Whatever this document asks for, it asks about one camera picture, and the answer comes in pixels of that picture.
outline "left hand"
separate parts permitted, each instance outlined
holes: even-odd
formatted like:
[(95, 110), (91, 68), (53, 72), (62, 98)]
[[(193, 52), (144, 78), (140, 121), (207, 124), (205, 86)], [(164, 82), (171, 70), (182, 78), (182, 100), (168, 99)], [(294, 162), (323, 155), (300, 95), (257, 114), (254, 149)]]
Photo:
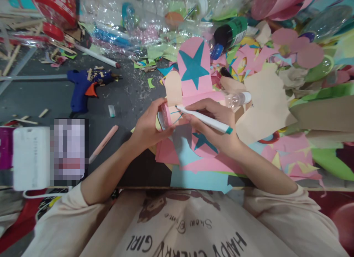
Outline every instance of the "left hand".
[(157, 100), (154, 100), (136, 123), (135, 130), (128, 142), (133, 146), (134, 150), (139, 151), (139, 154), (145, 149), (172, 135), (173, 130), (176, 127), (175, 125), (159, 132), (156, 129), (155, 124), (159, 106), (166, 102), (166, 98), (158, 98)]

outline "gray table surface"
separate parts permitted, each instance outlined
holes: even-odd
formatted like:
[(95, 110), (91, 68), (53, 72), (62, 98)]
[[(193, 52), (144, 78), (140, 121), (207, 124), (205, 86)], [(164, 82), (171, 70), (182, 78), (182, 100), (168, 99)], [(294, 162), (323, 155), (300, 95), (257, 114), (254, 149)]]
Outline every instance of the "gray table surface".
[[(21, 48), (13, 67), (27, 51), (27, 47)], [(121, 68), (116, 69), (88, 55), (83, 55), (79, 51), (78, 54), (76, 59), (67, 60), (59, 68), (52, 68), (48, 64), (39, 62), (45, 53), (38, 49), (18, 75), (65, 74), (68, 70), (104, 66), (105, 69), (111, 69), (113, 73), (122, 76), (118, 82), (110, 83), (104, 87), (98, 86), (96, 88), (98, 98), (89, 98), (88, 113), (79, 116), (79, 118), (87, 118), (89, 122), (89, 155), (113, 125), (119, 126), (119, 130), (104, 150), (89, 165), (88, 173), (90, 174), (130, 137), (130, 130), (151, 101), (164, 97), (166, 92), (159, 83), (162, 76), (159, 71), (143, 75), (139, 69), (134, 69), (133, 62), (129, 59), (117, 60), (121, 64)], [(6, 61), (0, 60), (0, 68), (4, 68), (6, 63)], [(160, 61), (157, 65), (165, 68), (168, 66), (168, 61)], [(156, 86), (154, 89), (150, 89), (148, 86), (147, 79), (151, 77), (153, 78), (152, 83)], [(73, 90), (74, 84), (69, 81), (12, 82), (0, 95), (0, 122), (13, 119), (13, 114), (17, 114), (19, 117), (29, 115), (31, 116), (30, 120), (37, 121), (42, 126), (53, 124), (54, 118), (68, 118), (71, 112), (70, 101)], [(108, 105), (114, 105), (115, 118), (110, 118)], [(38, 118), (45, 108), (48, 108), (49, 112), (43, 118)], [(324, 181), (327, 186), (346, 186), (344, 181), (332, 177), (325, 171), (321, 171), (321, 173), (325, 175)], [(131, 163), (118, 186), (167, 187), (170, 186), (170, 179), (171, 171), (163, 163), (155, 162), (154, 154), (146, 150)], [(248, 179), (232, 176), (229, 177), (229, 183), (235, 187), (252, 185)], [(318, 182), (313, 180), (302, 180), (298, 183), (306, 187), (319, 187)], [(0, 185), (12, 185), (11, 171), (0, 171)]]

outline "blue glue gun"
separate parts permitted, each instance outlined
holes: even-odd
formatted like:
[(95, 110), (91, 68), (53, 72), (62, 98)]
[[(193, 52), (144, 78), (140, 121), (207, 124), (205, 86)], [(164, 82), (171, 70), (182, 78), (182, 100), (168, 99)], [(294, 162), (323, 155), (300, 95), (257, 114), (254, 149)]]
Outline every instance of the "blue glue gun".
[(88, 96), (95, 96), (95, 85), (104, 86), (112, 82), (118, 75), (112, 74), (111, 71), (90, 69), (90, 70), (72, 70), (67, 72), (67, 79), (75, 84), (74, 93), (71, 97), (71, 114), (72, 118), (76, 113), (86, 113)]

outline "bottle cap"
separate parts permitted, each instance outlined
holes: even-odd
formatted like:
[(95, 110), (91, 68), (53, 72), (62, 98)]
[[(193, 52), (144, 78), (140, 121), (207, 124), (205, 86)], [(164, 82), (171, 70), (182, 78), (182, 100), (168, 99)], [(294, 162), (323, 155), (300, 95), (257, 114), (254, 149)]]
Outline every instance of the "bottle cap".
[(213, 60), (219, 59), (223, 50), (224, 50), (224, 47), (221, 44), (218, 44), (218, 43), (215, 44), (213, 51), (210, 55), (210, 58), (212, 58)]
[(43, 32), (57, 41), (64, 40), (64, 32), (51, 23), (43, 22)]
[(242, 92), (242, 94), (244, 95), (244, 103), (247, 104), (251, 101), (252, 96), (251, 93), (249, 92)]
[(206, 16), (208, 12), (208, 0), (199, 0), (197, 3), (197, 6), (199, 8), (199, 18), (203, 18)]

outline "white power bank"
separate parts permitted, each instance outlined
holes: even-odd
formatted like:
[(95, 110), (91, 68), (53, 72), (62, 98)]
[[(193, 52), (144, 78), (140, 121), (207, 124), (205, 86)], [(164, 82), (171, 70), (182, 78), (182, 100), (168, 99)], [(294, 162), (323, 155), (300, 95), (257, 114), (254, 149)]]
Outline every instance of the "white power bank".
[(14, 130), (14, 189), (40, 190), (50, 185), (49, 127)]

